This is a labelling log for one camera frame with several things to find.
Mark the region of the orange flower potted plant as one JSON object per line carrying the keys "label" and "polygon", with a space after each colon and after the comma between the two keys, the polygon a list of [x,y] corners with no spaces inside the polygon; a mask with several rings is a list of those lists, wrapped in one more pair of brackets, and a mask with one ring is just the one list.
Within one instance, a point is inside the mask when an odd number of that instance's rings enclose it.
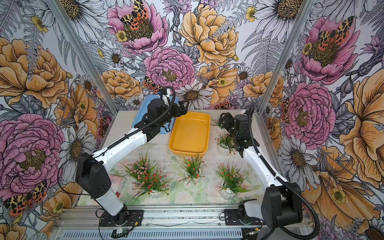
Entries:
{"label": "orange flower potted plant", "polygon": [[192,157],[184,157],[182,166],[184,168],[184,175],[179,180],[179,183],[184,183],[187,186],[194,186],[197,181],[205,176],[202,175],[202,168],[206,167],[203,157],[196,154]]}
{"label": "orange flower potted plant", "polygon": [[224,200],[232,201],[238,194],[245,194],[260,188],[259,185],[251,186],[249,177],[251,171],[242,171],[242,167],[230,165],[229,163],[221,163],[218,165],[218,176],[222,179],[222,184],[219,186],[219,192]]}

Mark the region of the pink red potted gypsophila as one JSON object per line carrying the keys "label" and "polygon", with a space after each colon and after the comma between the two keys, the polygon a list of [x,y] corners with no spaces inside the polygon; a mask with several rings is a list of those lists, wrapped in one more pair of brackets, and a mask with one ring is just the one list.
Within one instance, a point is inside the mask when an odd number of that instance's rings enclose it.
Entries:
{"label": "pink red potted gypsophila", "polygon": [[139,159],[130,164],[121,163],[125,170],[125,176],[133,178],[133,190],[135,194],[133,199],[140,198],[142,196],[169,196],[171,179],[167,178],[167,175],[159,169],[158,164],[151,161],[148,152],[140,153]]}

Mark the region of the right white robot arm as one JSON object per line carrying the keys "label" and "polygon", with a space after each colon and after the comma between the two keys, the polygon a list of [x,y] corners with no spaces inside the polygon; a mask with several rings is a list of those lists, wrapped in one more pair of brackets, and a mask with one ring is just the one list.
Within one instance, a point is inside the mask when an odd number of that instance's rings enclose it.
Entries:
{"label": "right white robot arm", "polygon": [[[288,182],[266,159],[259,143],[252,132],[254,107],[239,115],[222,113],[219,123],[234,139],[235,150],[252,167],[259,176],[264,189],[261,200],[241,201],[238,206],[237,218],[227,215],[227,224],[236,221],[243,225],[260,223],[270,229],[267,239],[275,229],[281,229],[289,236],[298,240],[315,239],[320,232],[319,216],[311,204],[302,196],[298,184]],[[307,235],[299,235],[286,227],[303,221],[303,206],[306,206],[313,217],[313,230]]]}

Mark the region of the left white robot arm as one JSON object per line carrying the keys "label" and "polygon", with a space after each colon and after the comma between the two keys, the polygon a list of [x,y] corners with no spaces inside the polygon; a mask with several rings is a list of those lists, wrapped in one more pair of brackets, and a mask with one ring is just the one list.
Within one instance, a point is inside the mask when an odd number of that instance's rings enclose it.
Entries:
{"label": "left white robot arm", "polygon": [[103,209],[101,225],[104,227],[127,226],[129,211],[112,189],[109,171],[130,152],[152,140],[165,124],[188,112],[183,102],[176,102],[176,91],[165,87],[148,105],[147,114],[123,137],[92,154],[82,154],[78,159],[75,181]]}

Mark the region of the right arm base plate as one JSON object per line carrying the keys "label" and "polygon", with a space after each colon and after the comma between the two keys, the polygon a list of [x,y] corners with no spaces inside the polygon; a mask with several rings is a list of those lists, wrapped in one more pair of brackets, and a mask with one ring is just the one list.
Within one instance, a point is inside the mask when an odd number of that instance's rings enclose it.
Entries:
{"label": "right arm base plate", "polygon": [[262,226],[263,221],[258,218],[242,217],[235,209],[224,210],[224,221],[226,226]]}

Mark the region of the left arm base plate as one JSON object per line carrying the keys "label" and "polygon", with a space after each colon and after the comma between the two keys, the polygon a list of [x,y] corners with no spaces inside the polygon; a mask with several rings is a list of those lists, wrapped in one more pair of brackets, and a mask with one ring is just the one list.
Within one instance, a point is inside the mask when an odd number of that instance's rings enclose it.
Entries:
{"label": "left arm base plate", "polygon": [[122,209],[116,216],[104,211],[100,219],[100,227],[139,227],[142,224],[143,210]]}

